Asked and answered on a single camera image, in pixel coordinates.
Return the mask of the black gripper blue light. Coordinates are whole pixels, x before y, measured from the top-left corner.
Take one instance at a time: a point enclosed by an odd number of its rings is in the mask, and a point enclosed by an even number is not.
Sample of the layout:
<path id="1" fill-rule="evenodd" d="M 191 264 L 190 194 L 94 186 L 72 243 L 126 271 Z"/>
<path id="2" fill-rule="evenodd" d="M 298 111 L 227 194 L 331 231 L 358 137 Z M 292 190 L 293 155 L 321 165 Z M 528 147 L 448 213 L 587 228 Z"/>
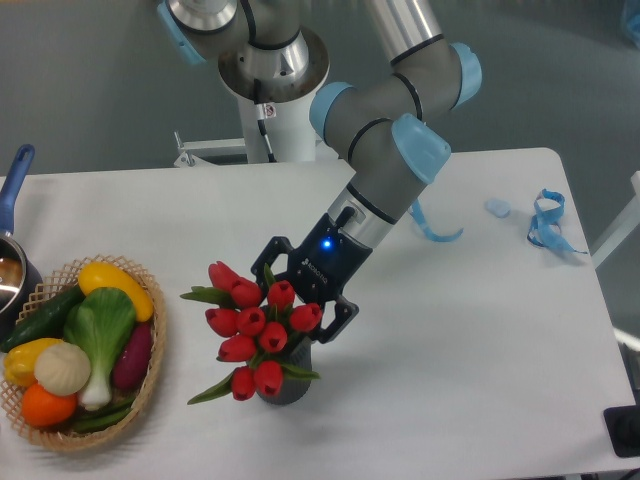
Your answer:
<path id="1" fill-rule="evenodd" d="M 265 285 L 264 268 L 271 267 L 280 255 L 287 255 L 286 270 L 279 274 L 279 279 L 288 281 L 304 303 L 324 305 L 335 300 L 334 319 L 326 327 L 318 325 L 308 334 L 312 341 L 321 344 L 335 340 L 359 313 L 359 306 L 341 294 L 373 249 L 344 232 L 354 215 L 354 212 L 341 212 L 332 220 L 325 213 L 295 249 L 287 237 L 272 237 L 250 268 L 256 283 Z"/>

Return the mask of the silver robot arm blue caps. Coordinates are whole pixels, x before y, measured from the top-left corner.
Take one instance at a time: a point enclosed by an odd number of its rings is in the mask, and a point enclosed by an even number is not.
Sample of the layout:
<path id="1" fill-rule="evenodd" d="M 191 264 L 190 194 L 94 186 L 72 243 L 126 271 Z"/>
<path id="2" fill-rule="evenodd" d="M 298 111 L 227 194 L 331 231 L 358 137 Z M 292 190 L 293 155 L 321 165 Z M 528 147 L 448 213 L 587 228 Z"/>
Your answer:
<path id="1" fill-rule="evenodd" d="M 357 314 L 343 295 L 350 278 L 431 184 L 451 154 L 429 128 L 482 83 L 477 56 L 448 42 L 426 1 L 371 1 L 391 76 L 360 90 L 329 82 L 323 41 L 304 27 L 296 1 L 163 1 L 159 16 L 191 63 L 217 65 L 236 97 L 247 159 L 302 162 L 324 142 L 353 177 L 299 246 L 276 237 L 252 271 L 287 258 L 284 279 L 298 297 L 332 303 L 333 321 L 311 338 L 333 340 Z"/>

